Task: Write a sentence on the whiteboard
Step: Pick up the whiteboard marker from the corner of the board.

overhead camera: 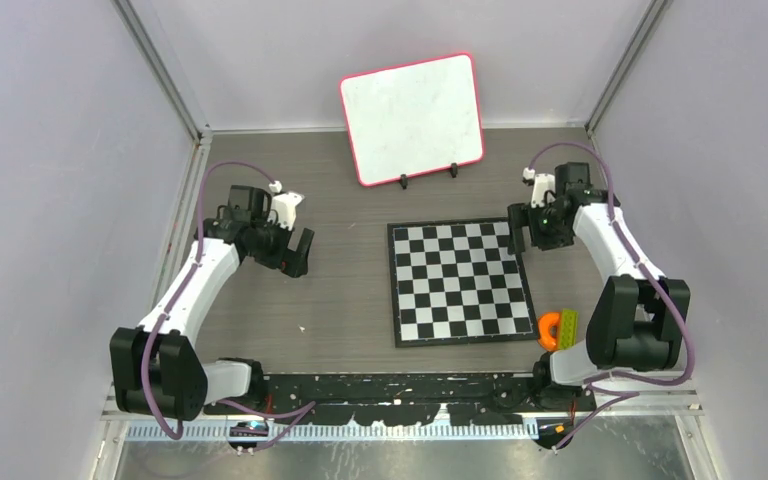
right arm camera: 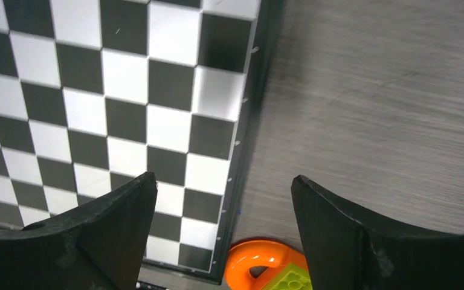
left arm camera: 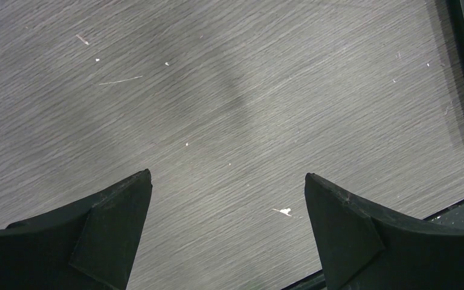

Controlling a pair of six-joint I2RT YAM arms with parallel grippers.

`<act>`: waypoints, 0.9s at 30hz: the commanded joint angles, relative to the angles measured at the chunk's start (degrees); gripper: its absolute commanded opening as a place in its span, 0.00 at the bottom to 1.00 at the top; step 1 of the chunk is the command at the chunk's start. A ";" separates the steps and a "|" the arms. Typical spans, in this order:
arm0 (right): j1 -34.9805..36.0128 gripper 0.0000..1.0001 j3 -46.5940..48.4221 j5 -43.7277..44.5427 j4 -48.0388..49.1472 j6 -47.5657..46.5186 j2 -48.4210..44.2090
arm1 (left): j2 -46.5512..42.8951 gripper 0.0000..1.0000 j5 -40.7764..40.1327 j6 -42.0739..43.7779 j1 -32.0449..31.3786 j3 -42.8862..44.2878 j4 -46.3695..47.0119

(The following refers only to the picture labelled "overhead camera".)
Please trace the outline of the black white checkerboard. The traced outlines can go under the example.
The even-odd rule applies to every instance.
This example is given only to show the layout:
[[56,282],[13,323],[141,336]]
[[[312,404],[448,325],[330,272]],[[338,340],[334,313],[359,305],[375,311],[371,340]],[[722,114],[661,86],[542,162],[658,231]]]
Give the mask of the black white checkerboard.
[[526,270],[509,240],[503,217],[388,224],[395,346],[537,339]]

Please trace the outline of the pink framed whiteboard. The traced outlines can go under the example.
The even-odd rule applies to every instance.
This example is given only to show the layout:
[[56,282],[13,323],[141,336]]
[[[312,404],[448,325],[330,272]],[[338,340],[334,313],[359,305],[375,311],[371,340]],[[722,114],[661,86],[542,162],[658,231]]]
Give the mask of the pink framed whiteboard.
[[356,177],[375,187],[449,172],[485,154],[473,57],[466,52],[356,73],[338,93]]

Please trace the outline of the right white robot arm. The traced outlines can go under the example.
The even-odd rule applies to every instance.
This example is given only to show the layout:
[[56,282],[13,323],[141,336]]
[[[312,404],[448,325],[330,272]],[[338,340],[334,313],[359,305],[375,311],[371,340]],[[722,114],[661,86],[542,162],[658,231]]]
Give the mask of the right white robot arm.
[[582,162],[565,163],[551,174],[527,167],[522,178],[532,194],[508,208],[509,252],[580,242],[604,281],[583,340],[535,363],[534,403],[556,410],[571,392],[612,374],[642,380],[648,372],[675,367],[685,340],[689,286],[644,256],[612,189],[595,187]]

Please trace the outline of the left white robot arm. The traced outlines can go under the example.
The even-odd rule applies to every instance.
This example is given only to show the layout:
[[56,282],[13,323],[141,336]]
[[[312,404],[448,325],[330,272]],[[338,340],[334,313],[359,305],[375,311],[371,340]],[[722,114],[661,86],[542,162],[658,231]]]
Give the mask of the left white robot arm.
[[267,189],[234,185],[215,215],[201,220],[184,268],[159,303],[137,326],[120,327],[111,337],[119,410],[190,421],[223,400],[244,414],[265,405],[260,362],[226,357],[204,363],[195,344],[218,294],[245,260],[290,278],[307,274],[313,231],[302,229],[297,246],[290,246],[304,200],[278,182]]

